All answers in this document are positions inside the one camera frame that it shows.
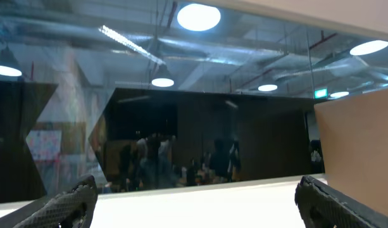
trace round white light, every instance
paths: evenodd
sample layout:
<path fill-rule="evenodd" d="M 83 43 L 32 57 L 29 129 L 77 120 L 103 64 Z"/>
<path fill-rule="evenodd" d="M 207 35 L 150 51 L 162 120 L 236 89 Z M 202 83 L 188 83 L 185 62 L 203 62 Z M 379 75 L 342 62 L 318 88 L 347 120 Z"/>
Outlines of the round white light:
<path fill-rule="evenodd" d="M 170 87 L 174 85 L 174 81 L 171 79 L 153 79 L 151 83 L 158 87 Z"/>
<path fill-rule="evenodd" d="M 350 94 L 349 92 L 347 91 L 344 91 L 344 92 L 335 92 L 335 93 L 332 93 L 330 95 L 331 98 L 341 98 L 343 96 L 347 96 L 348 94 Z"/>
<path fill-rule="evenodd" d="M 219 23 L 220 12 L 215 7 L 189 4 L 179 11 L 177 21 L 185 29 L 205 31 L 212 29 Z"/>
<path fill-rule="evenodd" d="M 258 87 L 259 91 L 268 92 L 268 91 L 274 91 L 278 88 L 277 85 L 261 85 Z"/>
<path fill-rule="evenodd" d="M 363 54 L 371 54 L 376 51 L 382 50 L 388 46 L 387 41 L 371 41 L 366 42 L 364 44 L 360 44 L 350 51 L 352 55 L 363 55 Z"/>
<path fill-rule="evenodd" d="M 20 70 L 8 66 L 0 66 L 0 75 L 19 77 L 22 75 L 22 72 Z"/>

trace green exit sign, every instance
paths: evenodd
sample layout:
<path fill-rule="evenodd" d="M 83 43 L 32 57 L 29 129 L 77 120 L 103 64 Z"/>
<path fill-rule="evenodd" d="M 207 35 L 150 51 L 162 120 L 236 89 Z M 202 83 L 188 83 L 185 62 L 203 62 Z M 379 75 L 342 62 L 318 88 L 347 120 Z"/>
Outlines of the green exit sign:
<path fill-rule="evenodd" d="M 319 89 L 315 91 L 315 98 L 326 98 L 327 97 L 327 89 Z"/>

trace lamp shade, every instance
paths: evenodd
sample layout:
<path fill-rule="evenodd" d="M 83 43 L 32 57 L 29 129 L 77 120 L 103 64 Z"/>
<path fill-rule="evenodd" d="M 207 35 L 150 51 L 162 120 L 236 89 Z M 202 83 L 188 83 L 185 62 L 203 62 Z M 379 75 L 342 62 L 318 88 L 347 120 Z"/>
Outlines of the lamp shade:
<path fill-rule="evenodd" d="M 170 71 L 168 71 L 167 66 L 162 64 L 160 65 L 154 79 L 151 81 L 152 85 L 158 87 L 170 87 L 174 85 L 174 80 Z"/>
<path fill-rule="evenodd" d="M 19 63 L 9 47 L 4 48 L 0 52 L 0 75 L 19 77 L 22 72 Z"/>

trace ceiling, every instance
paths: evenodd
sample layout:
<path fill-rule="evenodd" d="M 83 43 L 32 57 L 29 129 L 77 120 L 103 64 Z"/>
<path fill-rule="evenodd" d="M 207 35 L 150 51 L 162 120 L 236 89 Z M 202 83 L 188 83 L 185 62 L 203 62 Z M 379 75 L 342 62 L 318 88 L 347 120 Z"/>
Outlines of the ceiling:
<path fill-rule="evenodd" d="M 319 88 L 361 94 L 388 87 L 388 47 L 366 56 L 349 54 L 371 39 L 227 9 L 220 9 L 216 27 L 192 32 L 177 22 L 186 5 L 0 1 L 0 50 L 9 45 L 27 82 L 54 82 L 47 68 L 76 67 L 83 86 L 158 89 L 150 84 L 158 65 L 102 34 L 98 28 L 105 25 L 166 63 L 175 78 L 167 90 L 312 98 Z M 257 90 L 270 82 L 278 85 L 276 91 Z"/>

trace brown cardboard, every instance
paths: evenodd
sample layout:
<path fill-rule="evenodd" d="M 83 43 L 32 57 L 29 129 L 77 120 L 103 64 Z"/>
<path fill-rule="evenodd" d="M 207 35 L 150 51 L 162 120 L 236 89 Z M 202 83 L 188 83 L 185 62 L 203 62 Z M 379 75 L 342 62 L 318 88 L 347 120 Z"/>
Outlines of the brown cardboard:
<path fill-rule="evenodd" d="M 388 216 L 388 89 L 315 111 L 329 185 Z"/>

